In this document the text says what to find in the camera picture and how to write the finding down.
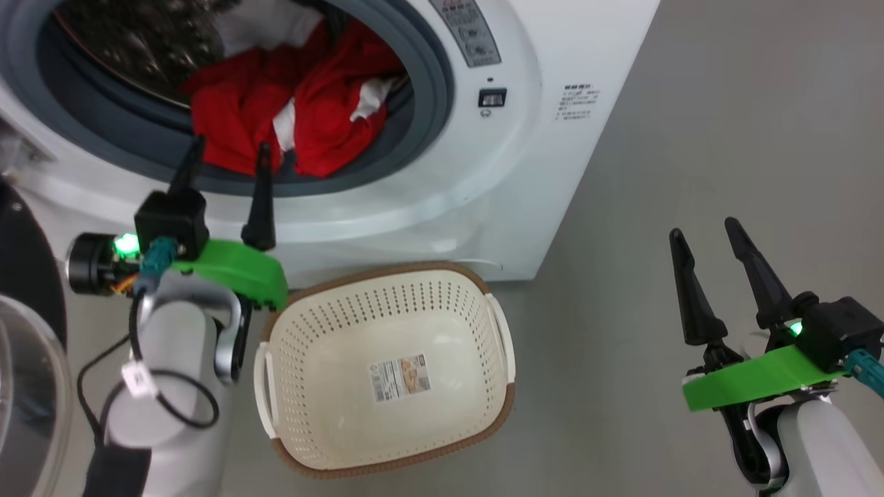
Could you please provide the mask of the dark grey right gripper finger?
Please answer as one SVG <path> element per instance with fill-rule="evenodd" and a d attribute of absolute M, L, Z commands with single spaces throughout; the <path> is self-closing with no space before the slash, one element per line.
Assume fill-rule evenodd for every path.
<path fill-rule="evenodd" d="M 749 286 L 757 305 L 756 322 L 760 329 L 780 328 L 795 319 L 790 309 L 792 296 L 767 263 L 760 249 L 752 242 L 738 218 L 725 220 L 727 237 L 733 251 L 745 269 Z"/>
<path fill-rule="evenodd" d="M 695 274 L 695 259 L 682 230 L 670 231 L 669 244 L 684 343 L 698 347 L 723 342 L 727 336 L 726 325 L 711 309 Z"/>

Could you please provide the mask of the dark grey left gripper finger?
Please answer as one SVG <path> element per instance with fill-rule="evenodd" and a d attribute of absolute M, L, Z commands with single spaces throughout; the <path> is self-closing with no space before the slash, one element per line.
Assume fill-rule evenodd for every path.
<path fill-rule="evenodd" d="M 175 170 L 173 179 L 169 182 L 168 195 L 177 195 L 185 189 L 192 188 L 193 182 L 201 172 L 205 144 L 204 135 L 197 135 L 193 139 L 185 157 Z"/>
<path fill-rule="evenodd" d="M 255 183 L 247 222 L 241 229 L 241 242 L 257 251 L 271 251 L 277 245 L 273 208 L 271 147 L 261 144 L 255 166 Z"/>

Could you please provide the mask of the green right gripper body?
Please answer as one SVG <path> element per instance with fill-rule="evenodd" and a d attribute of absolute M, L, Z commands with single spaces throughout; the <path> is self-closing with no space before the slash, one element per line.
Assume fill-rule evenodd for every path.
<path fill-rule="evenodd" d="M 843 370 L 821 371 L 797 346 L 790 345 L 704 376 L 685 378 L 682 393 L 689 410 L 697 412 L 781 396 L 845 375 Z"/>

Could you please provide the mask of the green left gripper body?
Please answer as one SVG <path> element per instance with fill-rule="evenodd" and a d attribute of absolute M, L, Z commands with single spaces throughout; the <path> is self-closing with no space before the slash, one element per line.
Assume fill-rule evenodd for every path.
<path fill-rule="evenodd" d="M 208 240 L 195 260 L 175 257 L 167 242 L 142 248 L 134 233 L 82 233 L 68 249 L 67 282 L 79 295 L 152 295 L 173 273 L 199 276 L 258 307 L 279 309 L 287 299 L 281 263 L 231 240 Z"/>

